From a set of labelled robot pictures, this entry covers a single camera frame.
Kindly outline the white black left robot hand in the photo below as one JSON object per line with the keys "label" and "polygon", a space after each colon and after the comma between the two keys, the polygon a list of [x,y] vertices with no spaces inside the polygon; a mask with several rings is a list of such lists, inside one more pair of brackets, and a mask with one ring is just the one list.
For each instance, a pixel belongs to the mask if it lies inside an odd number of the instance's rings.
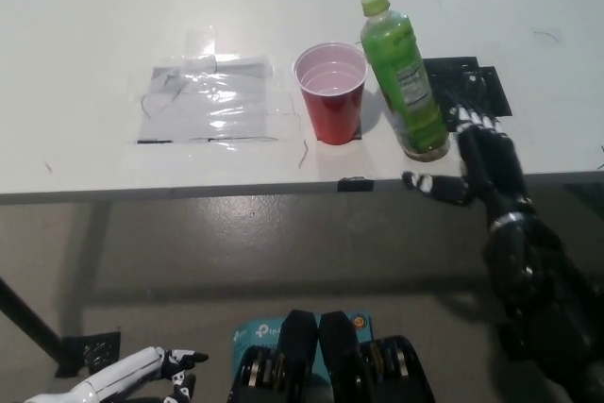
{"label": "white black left robot hand", "polygon": [[[149,346],[90,375],[67,392],[38,394],[26,402],[190,402],[196,383],[196,376],[191,371],[208,359],[207,354],[190,349]],[[171,393],[132,396],[145,384],[162,379],[171,382]]]}

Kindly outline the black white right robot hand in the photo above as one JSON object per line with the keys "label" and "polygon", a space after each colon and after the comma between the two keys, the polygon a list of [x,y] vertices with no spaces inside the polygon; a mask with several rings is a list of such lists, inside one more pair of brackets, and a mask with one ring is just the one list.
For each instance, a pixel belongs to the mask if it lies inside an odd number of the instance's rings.
{"label": "black white right robot hand", "polygon": [[405,172],[404,185],[446,204],[468,206],[481,201],[487,211],[487,225],[534,217],[522,167],[512,139],[494,116],[462,104],[452,108],[453,125],[461,157],[460,176],[435,176]]}

